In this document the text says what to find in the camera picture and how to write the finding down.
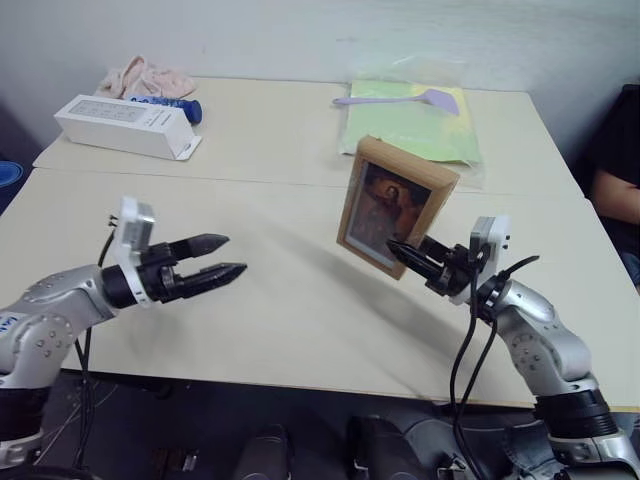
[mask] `plastic spatula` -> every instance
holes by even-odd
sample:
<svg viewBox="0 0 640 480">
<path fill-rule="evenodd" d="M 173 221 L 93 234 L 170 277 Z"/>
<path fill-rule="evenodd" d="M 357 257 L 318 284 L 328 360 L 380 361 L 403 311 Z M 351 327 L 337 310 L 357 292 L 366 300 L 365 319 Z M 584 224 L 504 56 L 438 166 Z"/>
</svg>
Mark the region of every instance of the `plastic spatula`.
<svg viewBox="0 0 640 480">
<path fill-rule="evenodd" d="M 426 102 L 434 107 L 442 108 L 443 110 L 452 113 L 453 115 L 459 115 L 458 104 L 456 99 L 450 93 L 443 92 L 442 90 L 436 90 L 429 88 L 424 93 L 416 95 L 415 97 L 400 97 L 400 98 L 369 98 L 369 97 L 344 97 L 336 98 L 333 100 L 334 105 L 356 105 L 361 103 L 397 103 L 397 102 Z"/>
</svg>

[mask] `white box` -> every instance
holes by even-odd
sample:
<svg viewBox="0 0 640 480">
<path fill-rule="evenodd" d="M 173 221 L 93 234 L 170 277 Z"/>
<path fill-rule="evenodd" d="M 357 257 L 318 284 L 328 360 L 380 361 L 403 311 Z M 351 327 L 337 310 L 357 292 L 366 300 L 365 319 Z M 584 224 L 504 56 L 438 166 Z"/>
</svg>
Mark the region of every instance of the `white box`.
<svg viewBox="0 0 640 480">
<path fill-rule="evenodd" d="M 202 137 L 180 108 L 78 95 L 55 115 L 72 142 L 186 160 Z"/>
</svg>

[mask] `black cable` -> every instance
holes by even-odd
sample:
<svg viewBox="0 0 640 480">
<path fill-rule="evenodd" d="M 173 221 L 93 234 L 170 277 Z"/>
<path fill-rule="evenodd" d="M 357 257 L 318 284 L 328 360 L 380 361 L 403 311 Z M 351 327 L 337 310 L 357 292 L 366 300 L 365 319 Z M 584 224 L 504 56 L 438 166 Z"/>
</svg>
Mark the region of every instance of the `black cable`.
<svg viewBox="0 0 640 480">
<path fill-rule="evenodd" d="M 111 216 L 109 219 L 109 226 L 115 227 L 114 220 L 116 217 Z M 115 229 L 111 230 L 107 240 L 105 241 L 100 256 L 98 257 L 98 267 L 102 267 L 104 259 L 107 256 L 109 247 L 113 243 L 115 236 Z M 89 357 L 91 355 L 91 327 L 87 328 L 84 337 L 84 349 L 80 346 L 80 341 L 76 339 L 75 349 L 78 354 L 78 360 L 80 362 L 81 374 L 82 374 L 82 390 L 80 393 L 80 439 L 78 440 L 78 446 L 73 460 L 73 468 L 82 469 L 84 467 L 84 455 L 89 442 L 89 436 L 91 435 L 91 429 L 93 427 L 93 420 L 95 418 L 95 399 L 94 391 L 91 385 L 91 375 L 89 373 Z"/>
<path fill-rule="evenodd" d="M 499 280 L 504 282 L 509 279 L 509 277 L 513 274 L 513 272 L 515 272 L 516 270 L 519 270 L 520 268 L 532 262 L 535 262 L 539 258 L 540 258 L 539 255 L 532 255 L 523 260 L 520 260 L 519 262 L 516 262 L 513 265 L 511 265 L 506 270 L 501 271 L 497 277 Z M 469 469 L 472 471 L 472 473 L 478 479 L 485 480 L 486 476 L 478 466 L 478 462 L 476 461 L 473 455 L 473 452 L 471 451 L 471 448 L 467 443 L 467 440 L 464 434 L 464 429 L 460 424 L 460 420 L 462 418 L 462 415 L 464 414 L 464 410 L 469 401 L 469 396 L 471 395 L 471 390 L 475 385 L 478 374 L 480 373 L 480 369 L 482 368 L 482 365 L 484 364 L 484 361 L 487 358 L 487 355 L 489 354 L 489 350 L 491 350 L 491 346 L 493 345 L 493 341 L 495 340 L 496 335 L 498 333 L 498 323 L 496 319 L 491 320 L 491 333 L 489 334 L 489 337 L 487 338 L 487 342 L 485 343 L 485 346 L 482 349 L 482 352 L 480 353 L 480 357 L 478 358 L 478 361 L 476 362 L 473 372 L 471 373 L 471 377 L 469 378 L 467 388 L 465 389 L 464 395 L 462 396 L 462 400 L 460 401 L 460 405 L 458 406 L 456 405 L 456 402 L 455 402 L 455 380 L 458 374 L 458 369 L 460 367 L 462 358 L 466 350 L 468 349 L 469 344 L 471 343 L 473 334 L 475 333 L 476 322 L 478 318 L 478 269 L 477 268 L 474 269 L 469 288 L 470 288 L 469 328 L 467 330 L 467 335 L 465 336 L 464 341 L 460 346 L 460 350 L 458 351 L 458 355 L 456 356 L 456 359 L 453 364 L 453 368 L 451 370 L 451 378 L 449 381 L 449 396 L 451 401 L 451 408 L 453 410 L 453 435 L 455 437 L 458 448 L 460 449 L 460 452 L 462 453 L 462 456 L 467 462 L 467 465 L 469 466 Z"/>
<path fill-rule="evenodd" d="M 475 457 L 474 457 L 474 455 L 473 455 L 473 453 L 471 451 L 471 448 L 467 444 L 467 440 L 465 438 L 464 429 L 462 428 L 462 425 L 460 424 L 460 419 L 462 418 L 462 415 L 464 414 L 464 409 L 466 408 L 467 403 L 469 401 L 469 395 L 471 394 L 471 390 L 473 389 L 473 386 L 476 383 L 476 379 L 478 377 L 478 374 L 480 373 L 480 369 L 482 368 L 482 365 L 483 365 L 485 359 L 487 358 L 487 355 L 489 354 L 489 350 L 491 350 L 491 346 L 493 345 L 493 341 L 495 340 L 497 333 L 498 333 L 498 322 L 493 320 L 491 322 L 491 333 L 489 334 L 489 338 L 487 339 L 487 343 L 485 344 L 484 348 L 482 349 L 482 353 L 480 354 L 480 357 L 478 358 L 478 362 L 476 363 L 476 366 L 473 369 L 473 373 L 471 374 L 471 378 L 469 379 L 469 383 L 467 384 L 467 388 L 465 389 L 464 395 L 462 397 L 462 401 L 460 402 L 460 406 L 458 407 L 456 416 L 453 419 L 454 435 L 459 437 L 459 443 L 463 444 L 464 448 L 466 450 L 466 452 L 463 452 L 463 454 L 465 454 L 465 460 L 467 461 L 467 464 L 469 465 L 469 468 L 471 468 L 471 470 L 474 471 L 474 475 L 476 475 L 480 479 L 484 479 L 486 477 L 483 474 L 483 472 L 480 469 L 480 467 L 478 466 L 478 462 L 475 459 Z"/>
<path fill-rule="evenodd" d="M 102 264 L 104 263 L 104 259 L 107 256 L 107 252 L 109 251 L 109 247 L 113 243 L 113 237 L 115 235 L 115 232 L 116 232 L 115 230 L 111 230 L 111 233 L 107 237 L 107 241 L 104 243 L 104 246 L 102 247 L 102 251 L 100 252 L 100 256 L 98 257 L 98 266 L 99 267 L 102 267 Z"/>
<path fill-rule="evenodd" d="M 469 318 L 469 328 L 467 329 L 467 334 L 465 335 L 464 340 L 462 341 L 462 345 L 460 345 L 460 349 L 458 350 L 458 354 L 456 355 L 455 361 L 453 362 L 453 367 L 451 369 L 451 377 L 449 379 L 449 397 L 451 402 L 451 408 L 453 410 L 454 421 L 453 421 L 453 436 L 456 440 L 458 448 L 460 449 L 460 453 L 464 457 L 467 465 L 471 472 L 476 476 L 476 478 L 480 480 L 484 480 L 485 476 L 478 469 L 477 462 L 473 457 L 473 453 L 471 449 L 467 445 L 466 439 L 464 437 L 464 432 L 460 427 L 460 417 L 461 410 L 456 405 L 456 395 L 455 395 L 455 384 L 456 378 L 458 376 L 458 370 L 460 368 L 460 364 L 462 363 L 462 358 L 464 357 L 465 352 L 469 348 L 471 340 L 473 339 L 473 335 L 475 333 L 477 318 L 478 318 L 478 298 L 477 298 L 477 290 L 478 290 L 478 269 L 475 268 L 473 271 L 473 275 L 471 276 L 470 283 L 470 318 Z M 464 407 L 466 404 L 466 400 L 463 398 L 464 403 L 461 403 L 460 408 L 464 411 Z"/>
<path fill-rule="evenodd" d="M 474 289 L 474 287 L 477 287 L 477 283 L 478 283 L 478 271 L 476 270 L 471 277 L 472 290 Z M 476 318 L 477 318 L 476 316 L 471 315 L 469 328 L 467 329 L 467 334 L 465 335 L 464 340 L 462 341 L 462 345 L 460 345 L 460 348 L 458 349 L 456 358 L 453 361 L 453 367 L 451 367 L 451 376 L 449 377 L 449 401 L 451 402 L 451 409 L 453 410 L 454 416 L 458 411 L 458 408 L 456 406 L 456 378 L 458 377 L 458 370 L 460 368 L 460 364 L 462 363 L 462 358 L 464 357 L 464 354 L 466 353 L 467 348 L 469 348 L 469 344 L 471 343 L 471 339 L 473 338 L 473 334 L 475 333 Z"/>
<path fill-rule="evenodd" d="M 498 274 L 498 278 L 500 278 L 501 280 L 507 280 L 516 270 L 520 270 L 522 267 L 525 267 L 530 263 L 535 262 L 536 260 L 539 260 L 539 259 L 540 259 L 540 255 L 531 255 L 530 257 L 524 258 L 519 262 L 516 262 L 513 265 L 511 265 L 506 270 L 502 270 Z"/>
</svg>

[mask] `wooden picture frame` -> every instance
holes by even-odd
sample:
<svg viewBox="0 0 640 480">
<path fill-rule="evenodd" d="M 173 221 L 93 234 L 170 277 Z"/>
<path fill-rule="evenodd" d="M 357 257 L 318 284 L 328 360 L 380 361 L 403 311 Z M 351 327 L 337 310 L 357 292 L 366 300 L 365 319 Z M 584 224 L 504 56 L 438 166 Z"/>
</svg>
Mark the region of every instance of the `wooden picture frame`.
<svg viewBox="0 0 640 480">
<path fill-rule="evenodd" d="M 338 243 L 399 279 L 405 266 L 387 239 L 417 247 L 459 175 L 367 136 L 358 143 Z"/>
</svg>

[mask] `table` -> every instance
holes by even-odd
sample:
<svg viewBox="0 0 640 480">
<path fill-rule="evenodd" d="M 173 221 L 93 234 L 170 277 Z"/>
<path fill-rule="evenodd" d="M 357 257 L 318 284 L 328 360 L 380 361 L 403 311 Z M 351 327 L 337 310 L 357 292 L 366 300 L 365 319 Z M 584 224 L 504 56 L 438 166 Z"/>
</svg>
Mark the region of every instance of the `table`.
<svg viewBox="0 0 640 480">
<path fill-rule="evenodd" d="M 92 369 L 444 399 L 467 312 L 413 272 L 396 282 L 338 246 L 345 191 L 39 168 L 0 217 L 0 268 L 11 274 L 0 302 L 12 302 L 37 278 L 95 262 L 108 214 L 133 194 L 155 209 L 152 241 L 202 232 L 231 237 L 213 255 L 188 262 L 189 271 L 218 261 L 249 268 L 190 301 L 122 311 L 95 329 Z M 430 234 L 448 245 L 465 242 L 477 216 L 497 213 L 513 219 L 505 265 L 542 255 L 516 277 L 548 296 L 589 344 L 610 405 L 638 409 L 640 304 L 590 204 L 454 192 Z M 471 358 L 487 330 L 480 328 Z M 74 359 L 66 366 L 77 368 Z M 460 388 L 471 368 L 463 364 Z M 533 400 L 501 342 L 476 385 L 474 401 Z"/>
<path fill-rule="evenodd" d="M 61 170 L 344 187 L 352 158 L 339 155 L 345 110 L 339 84 L 199 79 L 193 95 L 203 136 L 188 162 L 92 148 L 58 138 L 35 165 Z M 522 92 L 465 92 L 484 158 L 484 185 L 459 191 L 580 196 L 569 169 Z"/>
</svg>

